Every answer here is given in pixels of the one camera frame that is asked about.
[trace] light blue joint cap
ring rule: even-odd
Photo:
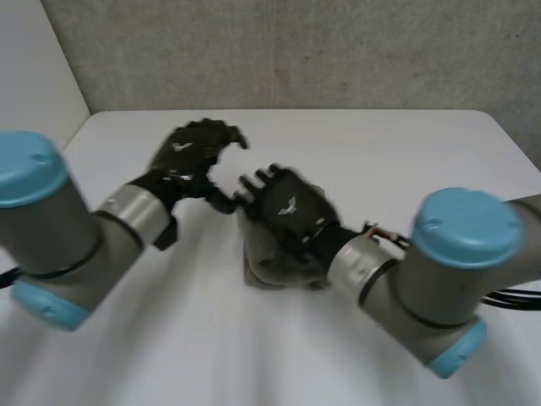
[[[35,317],[69,332],[77,330],[90,316],[87,309],[26,281],[16,281],[11,296]]]
[[[66,179],[66,165],[44,135],[0,131],[0,209],[43,200]]]
[[[487,325],[483,319],[479,319],[458,341],[426,366],[441,379],[447,379],[466,363],[486,339]]]
[[[413,228],[413,242],[432,260],[459,269],[484,269],[510,259],[522,245],[522,222],[493,195],[463,188],[426,198]]]

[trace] tabletop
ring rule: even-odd
[[[211,174],[227,193],[279,162],[323,188],[351,228],[370,220],[409,233],[420,201],[445,187],[506,200],[541,192],[541,173],[483,112],[101,112],[65,150],[90,207],[142,173],[174,127],[205,117],[251,144],[229,147]],[[539,403],[541,315],[482,306],[488,342],[441,381],[332,289],[243,285],[235,216],[197,200],[175,215],[180,241],[149,248],[77,332],[43,326],[0,293],[3,405]]]

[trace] white logo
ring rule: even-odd
[[[297,207],[295,206],[297,203],[297,200],[295,199],[295,196],[293,196],[289,200],[289,207],[287,209],[281,209],[278,212],[278,216],[283,216],[285,214],[293,214],[295,211],[297,211]]]
[[[174,142],[172,145],[172,148],[173,150],[175,150],[175,152],[180,152],[183,149],[188,148],[189,146],[192,146],[193,144],[194,144],[193,142],[187,142],[186,144],[180,145],[177,142]]]

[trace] gray wall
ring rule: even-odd
[[[472,108],[541,167],[539,0],[43,0],[92,112]]]

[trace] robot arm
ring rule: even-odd
[[[31,314],[77,329],[146,247],[177,241],[172,210],[203,198],[230,214],[235,205],[208,178],[236,127],[203,120],[174,130],[149,171],[89,213],[52,144],[35,133],[0,134],[0,244],[22,270],[12,296]]]
[[[487,327],[474,313],[484,296],[541,278],[541,196],[502,202],[467,189],[437,191],[422,204],[399,261],[370,230],[344,228],[331,204],[293,171],[273,166],[256,175],[265,186],[241,178],[246,193],[236,198],[247,218],[299,264],[315,258],[354,309],[441,378],[485,340]],[[250,265],[268,282],[261,266]]]

